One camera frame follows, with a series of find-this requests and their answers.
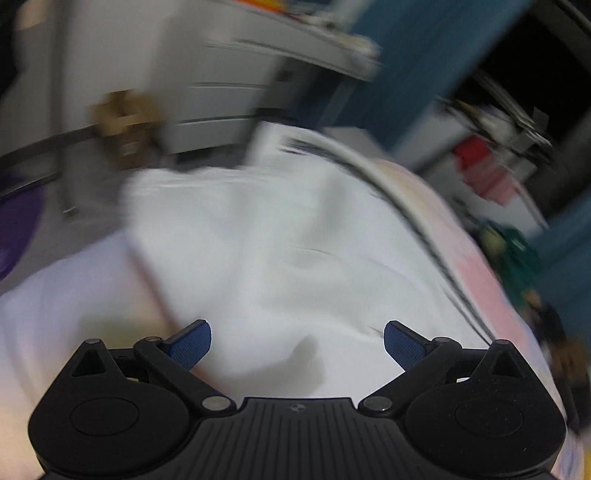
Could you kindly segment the white sweatpants with black stripe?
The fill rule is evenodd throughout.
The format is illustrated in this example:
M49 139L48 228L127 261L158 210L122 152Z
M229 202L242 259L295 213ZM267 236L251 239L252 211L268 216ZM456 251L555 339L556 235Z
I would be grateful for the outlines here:
M146 170L121 206L165 313L211 325L198 370L232 398L361 399L400 373L392 320L469 348L494 339L417 217L313 131L264 123L242 167Z

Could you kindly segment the green garment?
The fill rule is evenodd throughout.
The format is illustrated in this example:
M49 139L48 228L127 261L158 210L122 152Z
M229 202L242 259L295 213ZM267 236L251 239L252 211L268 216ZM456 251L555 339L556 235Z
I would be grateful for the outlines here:
M477 238L510 303L516 310L523 309L541 271L538 253L520 230L509 225L487 221Z

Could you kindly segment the brown paper bag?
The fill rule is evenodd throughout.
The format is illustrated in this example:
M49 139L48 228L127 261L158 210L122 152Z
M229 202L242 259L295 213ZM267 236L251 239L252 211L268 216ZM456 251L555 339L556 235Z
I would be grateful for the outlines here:
M550 370L557 387L578 388L589 385L588 355L583 344L565 338L548 344Z

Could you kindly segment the blue curtain right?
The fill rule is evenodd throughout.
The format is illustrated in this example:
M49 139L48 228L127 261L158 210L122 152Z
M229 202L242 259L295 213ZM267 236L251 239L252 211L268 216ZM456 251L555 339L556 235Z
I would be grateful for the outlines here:
M590 343L590 196L585 195L534 240L542 263L537 290L566 332Z

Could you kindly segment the blue curtain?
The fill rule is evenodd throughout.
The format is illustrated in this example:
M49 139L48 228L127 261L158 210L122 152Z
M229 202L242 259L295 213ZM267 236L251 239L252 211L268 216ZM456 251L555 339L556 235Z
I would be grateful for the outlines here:
M566 332L590 343L590 196L585 195L534 240L542 263L537 290Z
M392 149L530 8L528 1L325 1L339 27L374 41L381 66L353 89L335 125Z

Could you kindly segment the red cloth on rack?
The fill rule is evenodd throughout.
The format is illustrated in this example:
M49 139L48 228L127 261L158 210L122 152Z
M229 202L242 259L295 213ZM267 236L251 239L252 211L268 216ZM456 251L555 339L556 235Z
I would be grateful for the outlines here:
M487 140L469 136L452 149L452 154L457 172L480 198L506 206L517 195L512 174L495 158Z

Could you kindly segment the purple rug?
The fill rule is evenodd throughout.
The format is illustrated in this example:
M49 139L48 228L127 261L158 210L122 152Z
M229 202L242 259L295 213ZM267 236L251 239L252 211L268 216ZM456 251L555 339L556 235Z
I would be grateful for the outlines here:
M41 220L44 192L40 186L1 198L1 279L19 263Z

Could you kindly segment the cardboard box on floor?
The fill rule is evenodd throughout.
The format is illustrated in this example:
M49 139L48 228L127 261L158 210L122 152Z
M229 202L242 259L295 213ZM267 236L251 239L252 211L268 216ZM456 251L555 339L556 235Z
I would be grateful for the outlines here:
M110 92L90 108L90 116L117 169L145 164L148 146L162 122L159 108L148 95L135 90Z

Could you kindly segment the black metal drying rack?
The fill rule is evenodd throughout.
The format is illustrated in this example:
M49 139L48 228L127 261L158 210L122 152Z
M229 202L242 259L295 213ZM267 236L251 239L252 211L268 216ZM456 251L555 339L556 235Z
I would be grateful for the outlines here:
M546 138L547 115L534 109L528 114L500 85L486 76L475 79L476 92L485 105L461 98L441 99L444 111L468 123L492 147L498 164L524 184L542 165L553 162L554 147Z

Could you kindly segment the white dresser desk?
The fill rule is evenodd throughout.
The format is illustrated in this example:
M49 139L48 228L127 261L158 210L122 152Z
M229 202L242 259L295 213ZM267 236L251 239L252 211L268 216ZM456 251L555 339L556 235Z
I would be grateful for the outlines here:
M20 73L1 103L1 149L43 143L49 127L53 1L30 1L8 28ZM233 145L259 110L285 109L318 69L345 86L379 69L369 39L301 22L253 1L73 1L64 72L67 142L94 128L90 108L115 91L148 95L167 154Z

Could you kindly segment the blue curtain left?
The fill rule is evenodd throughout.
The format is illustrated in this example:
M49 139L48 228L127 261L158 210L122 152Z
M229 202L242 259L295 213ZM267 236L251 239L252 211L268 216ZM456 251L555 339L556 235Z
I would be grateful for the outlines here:
M392 149L530 8L528 1L325 1L339 27L374 41L381 66L353 89L335 125Z

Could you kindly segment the dark window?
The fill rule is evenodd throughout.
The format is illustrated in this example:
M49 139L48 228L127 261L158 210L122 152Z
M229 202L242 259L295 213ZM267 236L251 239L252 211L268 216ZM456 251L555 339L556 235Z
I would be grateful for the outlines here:
M550 149L525 186L552 218L590 186L590 4L536 1L452 93L472 106L502 104L498 87L540 127Z

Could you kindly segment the metal floor stand pole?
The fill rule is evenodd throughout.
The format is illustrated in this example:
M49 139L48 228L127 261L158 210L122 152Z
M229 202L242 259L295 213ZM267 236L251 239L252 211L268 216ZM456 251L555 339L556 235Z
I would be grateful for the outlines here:
M77 207L72 199L67 179L67 133L64 116L64 72L68 33L73 1L59 0L52 2L53 30L49 63L49 127L54 144L55 180L57 199L61 213L72 217Z

